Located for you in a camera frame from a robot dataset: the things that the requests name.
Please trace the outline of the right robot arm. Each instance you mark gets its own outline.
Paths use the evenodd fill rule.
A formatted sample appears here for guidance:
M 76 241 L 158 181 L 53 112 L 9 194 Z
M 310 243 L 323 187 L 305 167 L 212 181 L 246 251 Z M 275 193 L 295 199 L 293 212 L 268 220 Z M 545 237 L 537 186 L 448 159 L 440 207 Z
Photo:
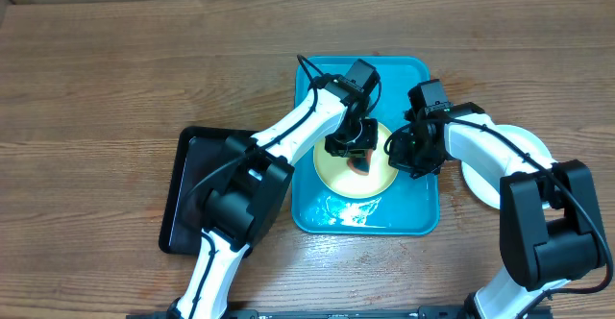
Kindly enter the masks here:
M 448 317 L 549 318 L 543 300 L 595 294 L 611 284 L 614 260 L 584 163 L 524 151 L 476 104 L 453 104 L 439 80 L 407 96 L 406 124 L 385 142 L 389 165 L 418 179 L 459 160 L 499 194 L 503 266 Z

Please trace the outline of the red green sponge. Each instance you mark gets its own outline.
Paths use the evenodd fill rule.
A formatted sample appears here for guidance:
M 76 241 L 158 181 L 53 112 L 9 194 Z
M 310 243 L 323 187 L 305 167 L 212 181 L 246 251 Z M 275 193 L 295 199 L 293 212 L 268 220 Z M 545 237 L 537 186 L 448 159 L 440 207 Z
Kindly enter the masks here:
M 370 172 L 372 151 L 369 151 L 365 157 L 351 157 L 347 160 L 348 167 L 360 176 L 367 176 Z

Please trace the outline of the yellow-rim plate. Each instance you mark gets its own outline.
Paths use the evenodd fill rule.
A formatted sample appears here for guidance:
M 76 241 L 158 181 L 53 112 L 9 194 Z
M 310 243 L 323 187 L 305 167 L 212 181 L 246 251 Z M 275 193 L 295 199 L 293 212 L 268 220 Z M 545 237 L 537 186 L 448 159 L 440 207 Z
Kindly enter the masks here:
M 333 157 L 325 151 L 325 140 L 314 147 L 313 162 L 321 181 L 334 193 L 351 199 L 365 199 L 383 193 L 398 175 L 398 170 L 388 164 L 383 145 L 391 132 L 378 125 L 377 148 L 367 158 L 369 170 L 359 170 L 349 163 L 349 158 Z

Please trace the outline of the blue-rim white plate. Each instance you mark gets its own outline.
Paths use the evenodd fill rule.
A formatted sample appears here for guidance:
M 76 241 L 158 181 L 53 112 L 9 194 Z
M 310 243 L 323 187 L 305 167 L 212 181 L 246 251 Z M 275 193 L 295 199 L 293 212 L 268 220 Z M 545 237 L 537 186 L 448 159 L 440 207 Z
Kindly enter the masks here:
M 531 156 L 552 157 L 547 145 L 531 131 L 513 125 L 498 125 L 498 129 Z M 478 199 L 493 209 L 500 208 L 500 195 L 487 180 L 465 162 L 461 164 L 461 172 L 465 183 Z

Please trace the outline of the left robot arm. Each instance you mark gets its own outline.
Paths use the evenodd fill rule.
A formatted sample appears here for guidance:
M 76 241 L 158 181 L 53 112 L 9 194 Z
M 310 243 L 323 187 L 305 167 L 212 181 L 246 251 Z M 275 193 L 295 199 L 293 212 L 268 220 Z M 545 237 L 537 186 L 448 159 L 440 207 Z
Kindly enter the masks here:
M 333 157 L 369 167 L 377 145 L 375 107 L 381 89 L 377 69 L 355 61 L 344 75 L 322 72 L 305 57 L 304 101 L 279 122 L 251 136 L 229 135 L 205 176 L 178 191 L 175 222 L 199 240 L 199 251 L 183 296 L 168 318 L 220 318 L 239 263 L 263 239 L 280 212 L 295 164 L 317 142 Z

